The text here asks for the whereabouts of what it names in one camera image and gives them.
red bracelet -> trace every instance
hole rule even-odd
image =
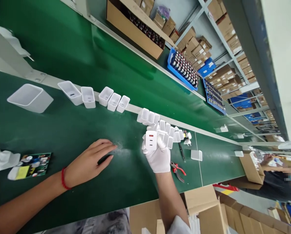
[[[66,190],[71,190],[72,188],[67,187],[66,184],[65,184],[65,181],[64,181],[64,170],[65,170],[65,168],[66,168],[66,167],[63,167],[63,168],[62,168],[62,171],[61,171],[61,182],[62,182],[63,187],[64,187]]]

fingers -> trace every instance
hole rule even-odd
[[[92,144],[88,147],[88,149],[91,149],[91,148],[97,147],[97,146],[99,146],[99,145],[101,145],[101,144],[104,144],[104,143],[112,143],[112,142],[111,142],[110,140],[108,140],[108,139],[99,139],[99,140],[95,141],[94,143],[92,143]]]
[[[96,152],[97,155],[97,159],[102,158],[104,155],[108,154],[109,152],[115,150],[117,148],[116,145],[111,145],[108,147],[103,148],[102,150],[100,150],[99,152]]]
[[[103,171],[111,162],[113,158],[113,155],[110,155],[106,160],[104,160],[103,163],[101,163],[98,167],[97,167],[97,170],[98,172],[100,173],[101,171]]]
[[[102,149],[104,149],[106,147],[112,146],[112,145],[113,145],[112,143],[104,143],[104,144],[101,144],[101,145],[99,145],[97,147],[89,149],[89,152],[90,152],[90,154],[94,154],[94,153],[97,153],[100,150],[102,150]]]

glove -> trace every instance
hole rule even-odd
[[[144,134],[142,150],[146,155],[146,158],[150,164],[154,173],[163,173],[171,171],[171,151],[167,148],[167,145],[164,144],[161,135],[158,135],[158,145],[156,150],[148,151],[146,147],[146,135]]]

white plastic part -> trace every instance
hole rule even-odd
[[[124,110],[126,110],[129,102],[130,102],[130,98],[123,95],[121,100],[119,101],[119,104],[118,104],[116,110],[120,113],[123,113]]]
[[[40,87],[24,84],[7,101],[28,111],[43,113],[52,103],[53,98]]]
[[[58,86],[75,106],[78,106],[83,103],[81,92],[76,88],[76,86],[72,82],[70,81],[59,82]]]
[[[169,148],[170,150],[173,148],[173,138],[171,136],[168,137],[167,148]]]
[[[149,112],[150,111],[148,109],[143,108],[138,114],[137,122],[143,123],[143,122],[147,121],[148,117],[149,117]]]
[[[184,133],[182,132],[182,130],[178,130],[179,132],[179,135],[180,135],[180,140],[183,140],[185,137],[184,137]]]
[[[244,157],[243,151],[240,151],[240,150],[235,150],[235,151],[234,151],[234,154],[235,154],[237,157]]]
[[[191,146],[191,141],[190,141],[190,139],[186,139],[185,142],[184,142],[184,144],[185,144],[185,145],[190,145],[190,146]]]
[[[94,99],[93,88],[80,87],[82,100],[86,108],[96,108],[96,102]]]
[[[154,124],[159,124],[159,118],[160,118],[160,115],[155,113],[155,116],[154,116]]]
[[[166,146],[168,146],[168,139],[169,139],[169,135],[164,135],[164,138],[163,138],[163,142]]]
[[[180,134],[179,131],[175,131],[175,137],[176,138],[176,142],[180,142]]]
[[[171,130],[170,130],[170,132],[169,132],[169,135],[170,135],[171,137],[174,137],[174,136],[175,136],[175,129],[174,129],[174,127],[171,127]]]
[[[216,132],[228,132],[228,128],[226,125],[221,126],[220,128],[215,128]]]
[[[164,120],[159,121],[159,129],[162,131],[165,131],[165,121]]]
[[[158,136],[156,131],[146,131],[145,132],[145,147],[147,150],[156,150],[158,144]]]
[[[233,138],[235,138],[235,139],[244,139],[244,135],[243,134],[234,135]]]
[[[167,134],[169,135],[171,132],[171,125],[169,123],[165,124],[165,132],[167,132]]]
[[[107,109],[109,111],[115,111],[117,108],[117,105],[120,101],[121,95],[117,94],[117,93],[113,93],[112,96],[109,99],[109,102],[107,104]]]
[[[149,116],[148,116],[148,120],[145,121],[143,124],[144,125],[153,125],[154,124],[154,117],[155,117],[155,113],[150,111]]]
[[[191,150],[191,159],[202,161],[203,160],[202,151],[200,151],[200,150]]]
[[[107,106],[113,93],[114,93],[114,90],[106,86],[99,94],[99,103],[102,106]]]

pliers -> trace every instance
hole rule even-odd
[[[181,172],[186,176],[185,171],[184,171],[181,167],[178,166],[178,163],[173,163],[173,162],[171,162],[171,167],[172,167],[172,169],[173,169],[173,172],[176,174],[177,178],[178,178],[181,182],[184,183],[185,181],[180,177],[180,175],[179,175],[177,169],[179,169],[179,170],[180,170],[180,171],[181,171]]]

